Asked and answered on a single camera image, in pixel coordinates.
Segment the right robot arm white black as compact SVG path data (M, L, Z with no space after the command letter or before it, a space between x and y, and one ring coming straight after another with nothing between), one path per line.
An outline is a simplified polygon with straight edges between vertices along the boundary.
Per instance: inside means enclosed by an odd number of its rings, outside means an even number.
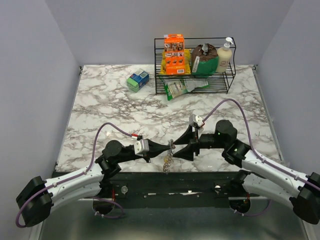
M216 123L214 133L204 134L191 124L174 145L185 147L174 153L175 158L193 161L201 149L222 149L222 157L240 168L230 183L230 191L241 196L245 192L281 203L310 224L320 222L320 175L292 170L237 139L238 131L228 120Z

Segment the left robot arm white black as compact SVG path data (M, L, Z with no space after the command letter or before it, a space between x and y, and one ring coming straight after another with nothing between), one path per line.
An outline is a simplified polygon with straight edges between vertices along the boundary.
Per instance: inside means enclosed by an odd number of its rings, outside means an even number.
M19 207L16 226L33 227L43 222L53 210L82 198L107 197L111 191L108 181L120 172L120 163L138 159L149 163L169 149L169 145L150 139L140 139L128 146L111 140L101 156L93 158L87 167L46 180L40 176L32 178L16 198Z

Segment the metal disc with keyrings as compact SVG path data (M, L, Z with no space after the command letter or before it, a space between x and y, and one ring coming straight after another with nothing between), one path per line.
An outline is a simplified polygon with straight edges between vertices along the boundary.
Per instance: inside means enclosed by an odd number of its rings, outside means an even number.
M173 152L176 148L174 145L174 141L171 139L168 141L169 150L167 151L166 156L164 157L164 162L162 166L162 171L166 174L170 172L171 164L173 163Z

